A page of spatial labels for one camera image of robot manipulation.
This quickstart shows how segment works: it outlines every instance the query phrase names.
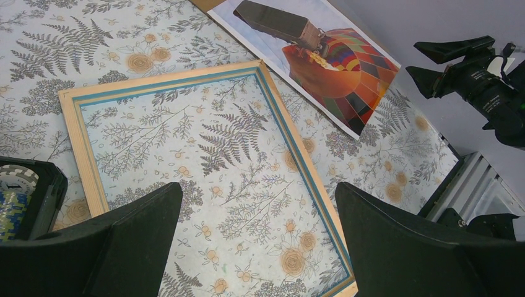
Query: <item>wooden frame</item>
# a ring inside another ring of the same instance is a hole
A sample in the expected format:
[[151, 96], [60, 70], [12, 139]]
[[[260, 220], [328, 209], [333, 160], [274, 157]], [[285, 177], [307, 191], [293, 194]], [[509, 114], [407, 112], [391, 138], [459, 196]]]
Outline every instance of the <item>wooden frame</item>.
[[270, 73], [261, 60], [60, 91], [59, 99], [91, 215], [95, 217], [110, 209], [105, 197], [100, 173], [95, 164], [95, 156], [87, 135], [81, 106], [146, 95], [161, 90], [173, 90], [190, 85], [216, 82], [244, 75], [254, 75], [259, 83], [259, 87], [297, 164], [308, 192], [313, 198], [334, 243], [334, 247], [342, 260], [342, 264], [350, 275], [349, 278], [340, 282], [323, 294], [323, 296], [353, 296], [357, 292], [357, 286], [354, 281], [354, 274], [345, 246], [339, 217], [279, 96]]

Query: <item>black camera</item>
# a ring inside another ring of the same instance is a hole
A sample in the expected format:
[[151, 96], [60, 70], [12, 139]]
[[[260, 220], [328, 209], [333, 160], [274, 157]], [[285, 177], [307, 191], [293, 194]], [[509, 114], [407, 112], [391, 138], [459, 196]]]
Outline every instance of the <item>black camera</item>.
[[[464, 59], [448, 65], [444, 72], [414, 66], [406, 69], [425, 98], [458, 93], [487, 118], [483, 130], [493, 129], [501, 143], [525, 150], [525, 61], [505, 74], [507, 59], [516, 47], [508, 43], [501, 54], [496, 54], [494, 42], [490, 36], [445, 43], [418, 42], [414, 47], [436, 64]], [[500, 75], [487, 70], [496, 58], [501, 59]]]

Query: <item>printed photograph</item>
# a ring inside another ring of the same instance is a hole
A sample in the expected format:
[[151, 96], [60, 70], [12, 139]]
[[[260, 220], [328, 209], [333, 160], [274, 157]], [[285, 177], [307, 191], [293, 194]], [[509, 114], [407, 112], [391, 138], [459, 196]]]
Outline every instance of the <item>printed photograph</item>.
[[208, 13], [356, 139], [400, 68], [325, 0], [226, 0]]

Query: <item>white wall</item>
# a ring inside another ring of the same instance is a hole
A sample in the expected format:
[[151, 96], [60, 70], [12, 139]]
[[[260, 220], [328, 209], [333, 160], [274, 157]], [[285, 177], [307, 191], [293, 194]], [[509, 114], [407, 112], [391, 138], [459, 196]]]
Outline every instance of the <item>white wall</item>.
[[[329, 0], [384, 46], [403, 66], [443, 70], [419, 53], [417, 41], [456, 41], [490, 35], [500, 50], [507, 42], [525, 46], [524, 0]], [[525, 54], [515, 54], [515, 64]], [[456, 94], [426, 100], [408, 73], [398, 74], [409, 98], [461, 154], [481, 152], [525, 202], [525, 151], [500, 144], [486, 120]]]

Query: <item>white poker chip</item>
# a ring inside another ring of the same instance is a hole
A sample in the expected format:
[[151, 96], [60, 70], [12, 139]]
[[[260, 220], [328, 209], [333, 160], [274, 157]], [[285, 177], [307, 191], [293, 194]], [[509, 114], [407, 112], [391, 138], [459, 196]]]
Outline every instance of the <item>white poker chip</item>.
[[31, 195], [37, 188], [37, 182], [26, 179], [24, 175], [0, 172], [0, 188], [3, 191]]
[[38, 182], [38, 174], [34, 172], [33, 170], [20, 166], [15, 164], [8, 164], [4, 166], [0, 166], [0, 173], [6, 172], [9, 174], [13, 174], [12, 172], [15, 172], [16, 174], [21, 174], [26, 176], [28, 179], [34, 180], [35, 182]]

